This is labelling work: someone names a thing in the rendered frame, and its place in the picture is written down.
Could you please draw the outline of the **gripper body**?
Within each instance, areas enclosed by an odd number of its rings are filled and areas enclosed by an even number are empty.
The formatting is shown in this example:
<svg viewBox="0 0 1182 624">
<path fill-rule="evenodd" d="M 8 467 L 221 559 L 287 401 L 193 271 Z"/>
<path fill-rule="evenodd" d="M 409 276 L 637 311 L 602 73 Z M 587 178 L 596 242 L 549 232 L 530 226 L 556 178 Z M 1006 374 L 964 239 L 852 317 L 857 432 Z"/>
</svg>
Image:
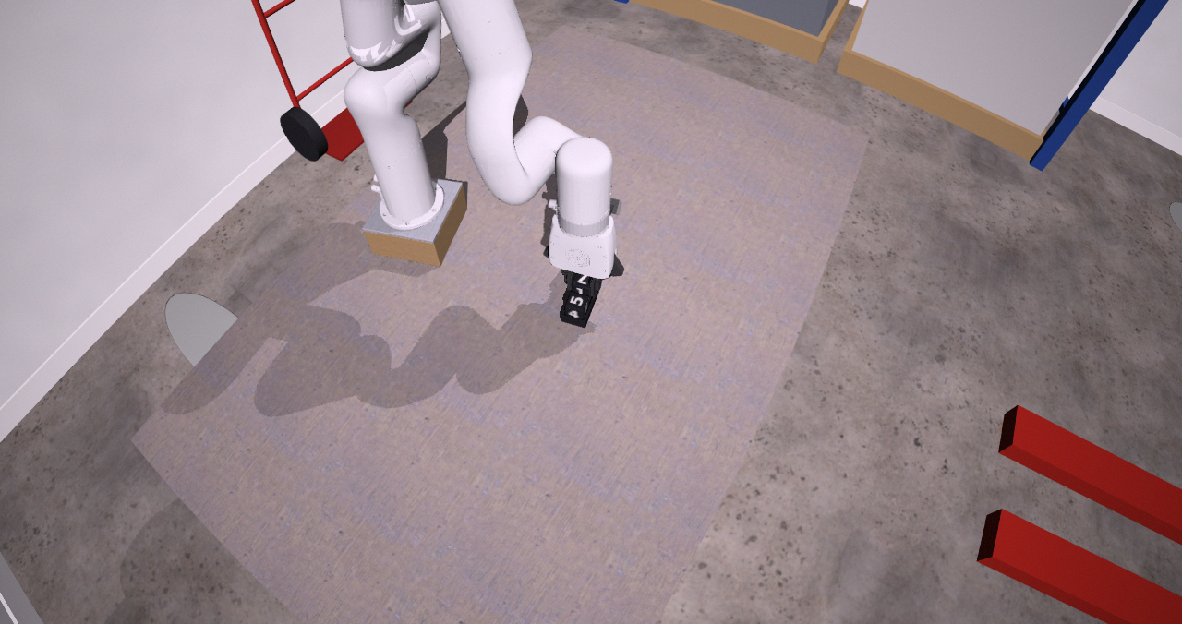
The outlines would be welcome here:
<svg viewBox="0 0 1182 624">
<path fill-rule="evenodd" d="M 608 229 L 600 234 L 578 238 L 567 234 L 556 215 L 550 222 L 548 262 L 590 278 L 608 279 L 617 256 L 615 222 L 609 216 Z"/>
</svg>

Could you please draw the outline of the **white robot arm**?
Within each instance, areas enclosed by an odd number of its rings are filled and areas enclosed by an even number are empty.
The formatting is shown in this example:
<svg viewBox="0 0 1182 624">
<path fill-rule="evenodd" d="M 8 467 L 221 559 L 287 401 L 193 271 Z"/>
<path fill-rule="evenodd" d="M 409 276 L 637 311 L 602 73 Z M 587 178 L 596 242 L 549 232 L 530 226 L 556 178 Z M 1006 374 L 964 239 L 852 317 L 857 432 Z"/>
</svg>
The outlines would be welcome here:
<svg viewBox="0 0 1182 624">
<path fill-rule="evenodd" d="M 340 0 L 340 11 L 349 54 L 361 66 L 344 102 L 366 143 L 378 183 L 371 190 L 384 196 L 379 215 L 389 227 L 426 227 L 444 204 L 417 123 L 404 113 L 439 76 L 441 11 L 469 77 L 467 145 L 491 194 L 525 204 L 556 174 L 548 208 L 567 234 L 598 235 L 610 213 L 621 215 L 623 202 L 609 199 L 612 154 L 600 139 L 548 116 L 513 136 L 533 56 L 513 0 Z"/>
</svg>

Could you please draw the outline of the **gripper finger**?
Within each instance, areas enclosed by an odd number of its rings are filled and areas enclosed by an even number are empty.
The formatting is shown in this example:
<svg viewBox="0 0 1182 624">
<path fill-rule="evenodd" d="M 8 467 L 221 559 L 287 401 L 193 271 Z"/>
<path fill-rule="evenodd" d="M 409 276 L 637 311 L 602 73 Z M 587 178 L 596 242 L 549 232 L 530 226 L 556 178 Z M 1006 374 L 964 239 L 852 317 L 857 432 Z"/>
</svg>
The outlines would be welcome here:
<svg viewBox="0 0 1182 624">
<path fill-rule="evenodd" d="M 544 251 L 543 255 L 548 256 L 548 248 Z M 564 274 L 565 282 L 567 282 L 567 290 L 571 291 L 573 288 L 574 273 L 569 269 L 561 269 L 561 274 Z"/>
<path fill-rule="evenodd" d="M 616 278 L 616 277 L 623 277 L 623 272 L 624 272 L 624 267 L 621 264 L 621 260 L 615 255 L 613 267 L 612 267 L 612 271 L 609 274 L 609 277 L 613 277 L 613 278 Z M 595 295 L 595 292 L 599 291 L 602 288 L 602 280 L 605 280 L 605 279 L 597 279 L 597 278 L 592 278 L 591 279 L 591 281 L 590 281 L 590 291 L 587 291 L 587 295 Z"/>
</svg>

